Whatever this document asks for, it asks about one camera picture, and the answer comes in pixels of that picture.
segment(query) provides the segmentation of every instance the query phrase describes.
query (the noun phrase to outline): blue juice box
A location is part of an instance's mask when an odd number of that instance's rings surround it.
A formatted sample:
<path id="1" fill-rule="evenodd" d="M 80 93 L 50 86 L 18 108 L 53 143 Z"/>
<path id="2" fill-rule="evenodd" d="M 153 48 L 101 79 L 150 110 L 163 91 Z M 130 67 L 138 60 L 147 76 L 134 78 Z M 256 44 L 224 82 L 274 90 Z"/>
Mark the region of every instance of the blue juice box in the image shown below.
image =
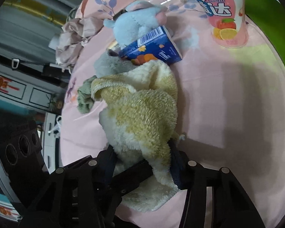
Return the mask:
<path id="1" fill-rule="evenodd" d="M 165 26 L 153 29 L 141 38 L 119 51 L 122 59 L 131 60 L 134 65 L 142 65 L 150 60 L 162 60 L 170 65 L 182 59 Z"/>

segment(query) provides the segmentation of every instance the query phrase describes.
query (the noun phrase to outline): plush mouse ear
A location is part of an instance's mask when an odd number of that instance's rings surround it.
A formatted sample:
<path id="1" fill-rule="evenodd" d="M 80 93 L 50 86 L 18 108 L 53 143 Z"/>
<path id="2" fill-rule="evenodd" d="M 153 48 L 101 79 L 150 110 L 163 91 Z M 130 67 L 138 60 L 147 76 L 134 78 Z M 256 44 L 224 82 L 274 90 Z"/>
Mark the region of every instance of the plush mouse ear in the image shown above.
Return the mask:
<path id="1" fill-rule="evenodd" d="M 105 19 L 104 20 L 104 26 L 105 27 L 109 27 L 109 28 L 114 28 L 115 21 L 112 21 L 112 20 L 109 20 L 109 19 Z"/>
<path id="2" fill-rule="evenodd" d="M 143 8 L 149 8 L 149 7 L 154 7 L 154 5 L 150 2 L 139 0 L 132 2 L 130 5 L 128 5 L 125 10 L 128 12 L 138 10 L 138 9 L 143 9 Z"/>

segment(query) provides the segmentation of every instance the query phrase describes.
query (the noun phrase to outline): yellow and white towel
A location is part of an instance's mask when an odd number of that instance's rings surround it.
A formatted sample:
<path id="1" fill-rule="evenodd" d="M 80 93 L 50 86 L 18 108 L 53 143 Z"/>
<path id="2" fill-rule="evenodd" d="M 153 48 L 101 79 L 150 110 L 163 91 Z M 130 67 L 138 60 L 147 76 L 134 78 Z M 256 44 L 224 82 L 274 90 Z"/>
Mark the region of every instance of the yellow and white towel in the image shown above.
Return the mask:
<path id="1" fill-rule="evenodd" d="M 107 103 L 99 114 L 108 142 L 121 163 L 115 174 L 145 158 L 153 176 L 123 197 L 123 204 L 138 211 L 155 211 L 178 188 L 170 174 L 170 138 L 177 120 L 177 84 L 170 68 L 151 60 L 134 70 L 95 79 L 91 97 Z"/>

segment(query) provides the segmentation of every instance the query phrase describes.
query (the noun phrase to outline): fruit printed label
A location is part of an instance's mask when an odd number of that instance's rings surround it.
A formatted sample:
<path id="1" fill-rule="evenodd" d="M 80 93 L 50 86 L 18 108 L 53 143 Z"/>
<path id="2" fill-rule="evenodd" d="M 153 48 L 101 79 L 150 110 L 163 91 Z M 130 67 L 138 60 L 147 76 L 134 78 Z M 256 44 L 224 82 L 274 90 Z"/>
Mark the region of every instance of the fruit printed label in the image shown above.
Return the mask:
<path id="1" fill-rule="evenodd" d="M 214 40 L 225 47 L 238 48 L 246 44 L 244 0 L 197 0 L 213 26 Z"/>

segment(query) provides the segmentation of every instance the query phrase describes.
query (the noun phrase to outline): bed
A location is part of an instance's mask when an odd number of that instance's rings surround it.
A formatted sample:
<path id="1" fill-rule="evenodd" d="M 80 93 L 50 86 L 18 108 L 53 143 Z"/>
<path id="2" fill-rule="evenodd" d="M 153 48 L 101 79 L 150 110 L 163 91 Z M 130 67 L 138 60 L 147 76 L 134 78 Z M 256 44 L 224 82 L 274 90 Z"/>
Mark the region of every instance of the bed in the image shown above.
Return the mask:
<path id="1" fill-rule="evenodd" d="M 108 4 L 110 0 L 101 1 Z M 77 17 L 112 18 L 110 14 L 132 1 L 116 0 L 111 3 L 114 6 L 105 6 L 99 0 L 83 0 Z M 176 131 L 186 135 L 179 149 L 204 167 L 230 168 L 265 226 L 274 228 L 285 215 L 285 62 L 248 17 L 246 46 L 228 49 L 217 45 L 205 14 L 194 8 L 198 6 L 167 14 L 167 26 L 184 56 L 170 66 L 179 90 Z M 94 61 L 113 40 L 112 29 L 102 28 L 84 47 L 73 69 L 62 111 L 64 165 L 86 155 L 96 157 L 106 145 L 98 122 L 105 102 L 96 102 L 82 115 L 77 110 L 77 88 L 95 74 Z M 116 215 L 141 228 L 176 228 L 185 196 L 186 191 L 178 192 L 155 212 L 139 213 L 120 205 Z M 210 220 L 208 213 L 205 227 L 210 227 Z"/>

